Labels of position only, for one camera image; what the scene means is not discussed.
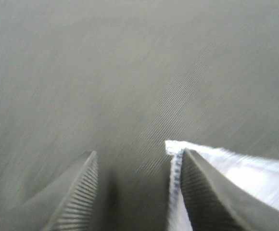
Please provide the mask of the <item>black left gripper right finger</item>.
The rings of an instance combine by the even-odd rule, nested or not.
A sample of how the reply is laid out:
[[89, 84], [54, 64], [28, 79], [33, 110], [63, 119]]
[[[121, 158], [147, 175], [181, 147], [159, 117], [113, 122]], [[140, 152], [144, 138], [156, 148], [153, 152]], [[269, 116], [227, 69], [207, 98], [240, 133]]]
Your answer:
[[186, 148], [184, 156], [235, 223], [279, 231], [279, 160], [215, 148]]

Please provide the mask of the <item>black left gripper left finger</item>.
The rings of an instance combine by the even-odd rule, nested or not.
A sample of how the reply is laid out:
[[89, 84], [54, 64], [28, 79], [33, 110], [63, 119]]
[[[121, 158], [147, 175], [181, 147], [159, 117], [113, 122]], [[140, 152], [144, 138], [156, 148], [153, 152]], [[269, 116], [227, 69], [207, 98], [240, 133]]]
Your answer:
[[0, 215], [0, 231], [87, 231], [97, 190], [97, 153], [85, 152], [42, 191]]

